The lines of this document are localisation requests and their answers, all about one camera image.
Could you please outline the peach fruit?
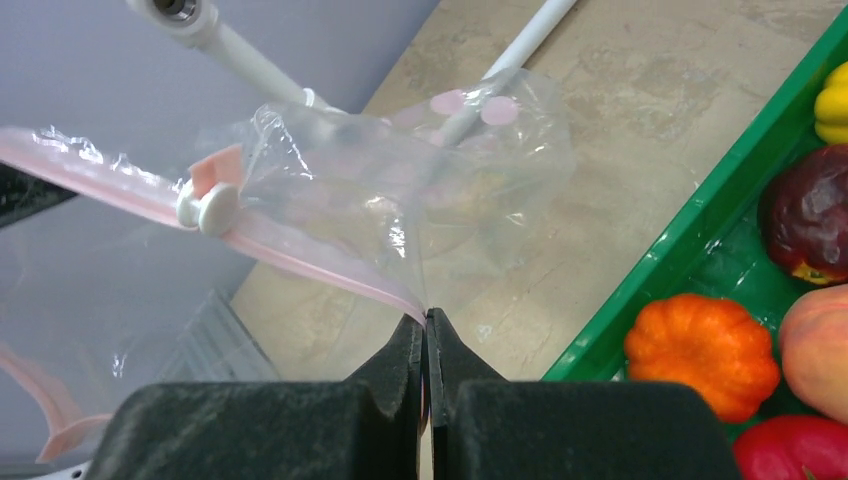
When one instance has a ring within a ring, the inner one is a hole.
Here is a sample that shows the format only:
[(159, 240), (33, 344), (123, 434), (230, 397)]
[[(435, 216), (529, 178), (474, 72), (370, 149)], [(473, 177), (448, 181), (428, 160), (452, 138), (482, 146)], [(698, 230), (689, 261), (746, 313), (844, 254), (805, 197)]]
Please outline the peach fruit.
[(847, 287), (802, 295), (778, 334), (783, 376), (807, 406), (847, 422)]

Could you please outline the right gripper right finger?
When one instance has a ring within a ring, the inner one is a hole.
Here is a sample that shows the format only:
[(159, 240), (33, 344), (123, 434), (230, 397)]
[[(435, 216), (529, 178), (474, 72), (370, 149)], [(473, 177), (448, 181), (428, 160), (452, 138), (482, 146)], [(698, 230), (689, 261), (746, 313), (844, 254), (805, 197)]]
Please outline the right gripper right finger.
[(438, 479), (737, 479), (723, 428), (672, 383), (509, 381), (447, 315), (426, 327)]

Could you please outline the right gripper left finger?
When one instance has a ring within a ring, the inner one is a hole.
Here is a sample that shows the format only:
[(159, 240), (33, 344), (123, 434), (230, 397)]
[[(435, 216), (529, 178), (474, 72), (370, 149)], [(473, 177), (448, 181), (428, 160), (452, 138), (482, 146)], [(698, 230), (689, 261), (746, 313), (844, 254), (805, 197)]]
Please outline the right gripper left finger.
[(336, 382), (164, 383), (108, 424), (90, 479), (414, 479), (423, 328)]

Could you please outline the red tomato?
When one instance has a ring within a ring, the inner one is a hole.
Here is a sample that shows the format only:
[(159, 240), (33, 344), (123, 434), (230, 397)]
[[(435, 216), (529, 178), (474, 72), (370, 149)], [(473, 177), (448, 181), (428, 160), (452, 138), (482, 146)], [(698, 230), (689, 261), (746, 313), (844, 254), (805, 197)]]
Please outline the red tomato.
[(744, 431), (733, 453), (745, 479), (845, 479), (847, 427), (812, 415), (781, 415)]

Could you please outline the clear zip top bag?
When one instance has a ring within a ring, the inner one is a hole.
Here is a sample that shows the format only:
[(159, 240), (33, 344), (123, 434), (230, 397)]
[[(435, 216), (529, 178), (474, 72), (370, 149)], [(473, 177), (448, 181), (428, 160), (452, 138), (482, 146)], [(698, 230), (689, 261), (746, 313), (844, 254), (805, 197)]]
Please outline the clear zip top bag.
[(1, 230), (1, 460), (85, 461), (146, 384), (341, 377), (522, 258), (575, 166), (524, 69), (378, 117), (278, 102), (123, 153), (5, 127), (73, 200)]

